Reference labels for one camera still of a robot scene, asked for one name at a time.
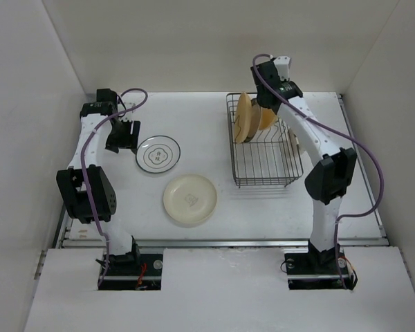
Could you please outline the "cream plate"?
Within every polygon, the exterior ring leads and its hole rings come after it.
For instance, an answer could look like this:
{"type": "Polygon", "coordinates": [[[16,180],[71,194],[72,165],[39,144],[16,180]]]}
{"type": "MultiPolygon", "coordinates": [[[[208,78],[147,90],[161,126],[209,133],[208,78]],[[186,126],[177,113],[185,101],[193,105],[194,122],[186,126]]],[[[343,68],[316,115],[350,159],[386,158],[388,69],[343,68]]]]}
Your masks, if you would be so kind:
{"type": "Polygon", "coordinates": [[[193,228],[206,222],[216,209],[218,194],[211,180],[199,174],[173,178],[163,192],[163,206],[177,225],[193,228]]]}

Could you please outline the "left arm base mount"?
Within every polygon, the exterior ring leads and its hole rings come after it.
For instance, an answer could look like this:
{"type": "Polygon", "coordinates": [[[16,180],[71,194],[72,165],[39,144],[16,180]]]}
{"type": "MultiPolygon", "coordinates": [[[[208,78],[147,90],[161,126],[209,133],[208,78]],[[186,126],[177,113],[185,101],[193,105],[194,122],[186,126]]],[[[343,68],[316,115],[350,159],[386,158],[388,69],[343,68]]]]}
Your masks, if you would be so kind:
{"type": "Polygon", "coordinates": [[[163,271],[162,253],[132,252],[110,255],[109,269],[99,282],[99,291],[159,291],[163,271]]]}

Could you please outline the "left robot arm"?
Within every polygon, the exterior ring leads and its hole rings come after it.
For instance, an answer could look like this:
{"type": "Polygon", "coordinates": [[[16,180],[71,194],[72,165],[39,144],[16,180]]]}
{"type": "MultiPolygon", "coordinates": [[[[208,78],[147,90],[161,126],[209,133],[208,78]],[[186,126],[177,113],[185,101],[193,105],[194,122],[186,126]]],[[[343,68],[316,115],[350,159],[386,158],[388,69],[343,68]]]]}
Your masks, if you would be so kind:
{"type": "Polygon", "coordinates": [[[95,100],[83,104],[80,111],[80,136],[73,158],[66,169],[56,174],[68,215],[83,224],[95,223],[106,242],[106,257],[99,261],[103,273],[112,269],[114,258],[101,222],[110,222],[117,198],[101,166],[101,157],[106,150],[116,154],[121,149],[137,152],[140,122],[123,118],[134,110],[136,107],[126,108],[115,91],[98,89],[95,100]]]}

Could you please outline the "tan rimmed patterned plate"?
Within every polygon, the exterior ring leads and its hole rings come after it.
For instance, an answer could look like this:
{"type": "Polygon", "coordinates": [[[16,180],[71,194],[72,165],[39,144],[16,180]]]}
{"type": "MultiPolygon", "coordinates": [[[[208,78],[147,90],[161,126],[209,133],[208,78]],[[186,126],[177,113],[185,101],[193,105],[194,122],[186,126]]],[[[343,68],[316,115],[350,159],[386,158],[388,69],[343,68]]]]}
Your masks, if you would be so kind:
{"type": "Polygon", "coordinates": [[[251,103],[252,103],[252,106],[256,107],[260,112],[260,122],[259,122],[258,130],[260,131],[266,130],[267,128],[273,126],[279,120],[279,117],[273,112],[272,109],[261,107],[257,103],[256,98],[251,99],[251,103]]]}

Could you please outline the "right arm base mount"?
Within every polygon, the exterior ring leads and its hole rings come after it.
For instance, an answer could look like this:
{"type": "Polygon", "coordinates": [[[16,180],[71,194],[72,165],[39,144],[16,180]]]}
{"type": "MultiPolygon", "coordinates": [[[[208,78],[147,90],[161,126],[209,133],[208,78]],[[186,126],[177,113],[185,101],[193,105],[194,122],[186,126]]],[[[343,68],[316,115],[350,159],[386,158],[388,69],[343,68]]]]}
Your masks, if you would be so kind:
{"type": "Polygon", "coordinates": [[[338,260],[331,255],[330,262],[314,266],[306,252],[288,252],[284,255],[284,266],[288,278],[288,288],[299,290],[337,290],[352,291],[358,283],[358,275],[349,260],[339,254],[338,260]]]}

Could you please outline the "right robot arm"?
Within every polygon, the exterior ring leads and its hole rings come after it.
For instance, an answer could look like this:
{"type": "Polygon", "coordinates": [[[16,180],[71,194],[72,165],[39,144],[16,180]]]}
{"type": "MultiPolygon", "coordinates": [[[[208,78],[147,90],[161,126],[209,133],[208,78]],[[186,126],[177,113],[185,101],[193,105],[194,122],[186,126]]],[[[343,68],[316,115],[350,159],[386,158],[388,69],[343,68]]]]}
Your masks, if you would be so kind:
{"type": "Polygon", "coordinates": [[[312,162],[304,180],[313,200],[313,230],[308,241],[306,263],[314,275],[338,272],[338,214],[343,196],[351,184],[357,160],[355,149],[338,146],[318,124],[299,87],[283,79],[280,70],[289,60],[270,59],[253,64],[257,103],[271,109],[293,130],[312,162]]]}

